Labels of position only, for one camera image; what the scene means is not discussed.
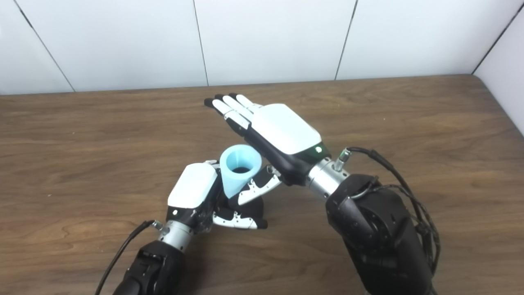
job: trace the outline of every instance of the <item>wooden table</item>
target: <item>wooden table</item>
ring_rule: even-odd
[[[524,141],[473,76],[104,91],[0,98],[0,294],[92,294],[122,241],[163,219],[183,168],[243,140],[202,101],[282,102],[323,136],[379,150],[440,230],[442,295],[524,293]],[[393,178],[354,156],[350,172]],[[363,294],[323,203],[264,197],[267,230],[193,239],[181,294]],[[128,247],[111,294],[148,230]]]

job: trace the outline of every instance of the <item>black cable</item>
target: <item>black cable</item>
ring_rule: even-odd
[[[129,242],[131,242],[132,239],[134,239],[136,236],[138,236],[138,234],[140,234],[144,229],[146,229],[149,226],[151,226],[153,224],[153,222],[155,222],[155,221],[154,220],[144,221],[144,222],[142,222],[141,225],[139,225],[137,228],[135,228],[135,230],[133,230],[129,234],[127,239],[120,246],[120,249],[116,252],[115,257],[113,258],[113,260],[111,261],[111,263],[109,264],[107,269],[105,270],[104,275],[102,275],[102,278],[100,279],[100,283],[99,283],[99,285],[98,285],[98,287],[97,287],[97,289],[95,291],[95,295],[100,295],[100,292],[102,291],[102,287],[104,286],[104,283],[105,283],[105,280],[107,279],[107,276],[109,276],[109,273],[111,272],[111,270],[115,266],[117,260],[120,258],[120,256],[122,255],[122,253],[126,249],[127,245],[129,245]]]
[[[398,180],[400,185],[402,185],[404,188],[406,188],[406,190],[409,192],[409,194],[411,194],[411,195],[413,194],[413,192],[411,191],[411,188],[409,187],[408,183],[404,180],[402,175],[400,175],[400,173],[398,173],[398,171],[395,169],[395,167],[393,167],[393,164],[391,164],[388,160],[386,160],[386,158],[384,158],[382,155],[380,155],[377,151],[375,151],[375,150],[368,150],[368,149],[365,149],[363,147],[357,147],[357,146],[352,146],[352,147],[349,147],[349,148],[346,147],[346,149],[349,152],[357,152],[357,153],[366,154],[368,157],[370,157],[371,159],[375,160],[375,162],[377,162],[382,167],[384,167],[389,172],[391,172],[393,174],[393,176]],[[422,215],[420,214],[420,210],[415,206],[415,204],[413,202],[411,202],[411,203],[412,203],[412,205],[413,205],[413,207],[415,209],[415,214],[417,215],[417,217],[419,219],[422,219]]]

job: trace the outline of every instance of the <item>white wall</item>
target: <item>white wall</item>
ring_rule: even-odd
[[[3,94],[471,73],[524,2],[17,1],[50,55],[0,0]]]
[[[0,0],[0,94],[72,91],[13,0]]]
[[[475,71],[524,134],[524,13],[515,20]]]
[[[195,0],[210,85],[333,80],[355,0]]]
[[[192,0],[18,0],[76,91],[207,85]]]
[[[362,0],[337,79],[472,73],[522,0]]]

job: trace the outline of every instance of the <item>light blue cone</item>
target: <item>light blue cone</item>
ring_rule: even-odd
[[[236,168],[249,169],[245,173],[233,172]],[[220,171],[224,192],[228,198],[236,195],[262,167],[262,157],[251,146],[237,144],[227,148],[220,156]]]

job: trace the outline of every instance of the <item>robotic hand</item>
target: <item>robotic hand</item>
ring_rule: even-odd
[[[113,294],[175,294],[185,272],[184,252],[191,238],[209,232],[212,223],[240,229],[266,228],[259,206],[250,212],[245,206],[240,208],[245,210],[242,212],[228,207],[218,161],[188,165],[169,195],[166,224],[150,220],[133,231],[106,270],[95,295],[100,294],[107,275],[129,241],[148,226],[160,231],[158,239],[138,251]]]
[[[204,104],[272,165],[230,199],[232,207],[281,182],[306,186],[325,201],[329,224],[342,236],[371,295],[436,295],[431,279],[440,254],[438,232],[425,207],[385,158],[374,150],[349,147],[332,160],[319,133],[284,104],[261,106],[235,93],[218,94]],[[377,176],[350,175],[343,166],[352,152],[367,154],[401,185],[381,185]],[[416,215],[391,188],[410,199]]]

